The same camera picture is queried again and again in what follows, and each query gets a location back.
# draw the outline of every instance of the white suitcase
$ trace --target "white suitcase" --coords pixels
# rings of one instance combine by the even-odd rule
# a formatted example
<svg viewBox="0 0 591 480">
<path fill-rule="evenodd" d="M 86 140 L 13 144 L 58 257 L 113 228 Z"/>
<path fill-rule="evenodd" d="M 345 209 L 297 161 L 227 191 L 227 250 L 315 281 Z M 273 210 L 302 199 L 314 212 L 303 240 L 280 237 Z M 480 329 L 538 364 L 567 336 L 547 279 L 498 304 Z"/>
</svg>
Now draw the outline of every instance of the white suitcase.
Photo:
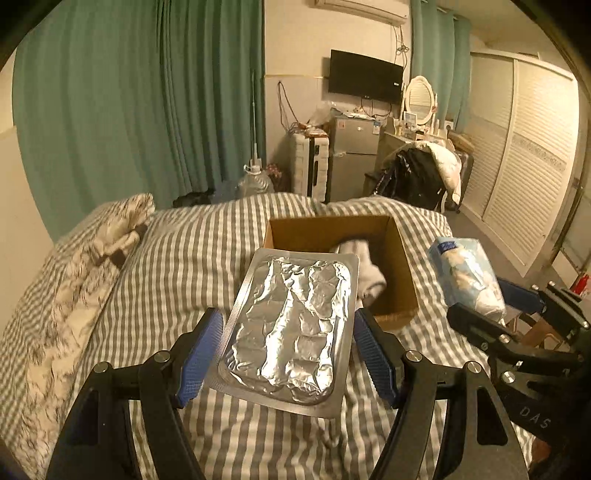
<svg viewBox="0 0 591 480">
<path fill-rule="evenodd" d="M 329 139 L 291 135 L 291 189 L 324 202 L 329 169 Z"/>
</svg>

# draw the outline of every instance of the television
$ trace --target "television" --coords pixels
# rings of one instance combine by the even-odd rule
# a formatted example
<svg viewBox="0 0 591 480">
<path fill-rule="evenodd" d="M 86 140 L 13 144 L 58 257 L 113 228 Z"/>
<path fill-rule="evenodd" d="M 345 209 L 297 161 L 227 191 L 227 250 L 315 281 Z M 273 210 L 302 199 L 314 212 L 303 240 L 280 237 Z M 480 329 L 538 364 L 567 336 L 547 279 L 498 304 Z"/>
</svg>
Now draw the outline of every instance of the television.
<svg viewBox="0 0 591 480">
<path fill-rule="evenodd" d="M 400 65 L 348 51 L 330 51 L 329 92 L 400 104 Z"/>
</svg>

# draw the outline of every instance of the louvered door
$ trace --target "louvered door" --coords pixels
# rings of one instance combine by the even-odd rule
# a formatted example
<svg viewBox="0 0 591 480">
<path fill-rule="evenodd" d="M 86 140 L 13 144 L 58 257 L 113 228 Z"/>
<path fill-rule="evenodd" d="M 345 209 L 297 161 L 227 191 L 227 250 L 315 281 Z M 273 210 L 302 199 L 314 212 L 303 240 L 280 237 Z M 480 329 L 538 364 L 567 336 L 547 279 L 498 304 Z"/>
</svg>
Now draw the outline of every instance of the louvered door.
<svg viewBox="0 0 591 480">
<path fill-rule="evenodd" d="M 462 205 L 482 217 L 501 167 L 511 119 L 513 59 L 472 56 L 470 118 L 466 133 L 476 148 Z"/>
<path fill-rule="evenodd" d="M 514 119 L 482 219 L 525 274 L 550 233 L 568 187 L 579 93 L 572 77 L 554 69 L 517 60 L 515 68 Z"/>
</svg>

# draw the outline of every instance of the aluminum foil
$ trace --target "aluminum foil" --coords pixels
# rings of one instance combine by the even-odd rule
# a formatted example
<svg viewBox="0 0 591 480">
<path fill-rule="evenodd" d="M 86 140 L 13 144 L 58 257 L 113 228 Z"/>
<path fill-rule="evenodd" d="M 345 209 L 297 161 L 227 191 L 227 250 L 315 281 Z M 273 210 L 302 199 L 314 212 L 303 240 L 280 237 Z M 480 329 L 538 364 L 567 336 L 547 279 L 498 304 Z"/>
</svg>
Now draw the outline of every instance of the aluminum foil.
<svg viewBox="0 0 591 480">
<path fill-rule="evenodd" d="M 277 400 L 322 402 L 335 383 L 336 349 L 355 301 L 350 267 L 337 260 L 266 255 L 249 270 L 252 280 L 241 290 L 246 299 L 220 376 Z"/>
</svg>

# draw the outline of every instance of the red object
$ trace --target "red object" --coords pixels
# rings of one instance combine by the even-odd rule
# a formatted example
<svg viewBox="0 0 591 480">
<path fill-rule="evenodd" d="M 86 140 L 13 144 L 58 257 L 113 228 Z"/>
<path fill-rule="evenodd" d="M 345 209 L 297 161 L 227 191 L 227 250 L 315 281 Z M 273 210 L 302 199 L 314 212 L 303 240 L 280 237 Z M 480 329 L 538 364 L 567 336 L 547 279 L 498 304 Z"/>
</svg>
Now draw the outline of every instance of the red object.
<svg viewBox="0 0 591 480">
<path fill-rule="evenodd" d="M 573 285 L 571 290 L 575 292 L 577 295 L 581 295 L 585 289 L 587 288 L 587 282 L 589 281 L 589 275 L 583 275 L 580 280 Z"/>
</svg>

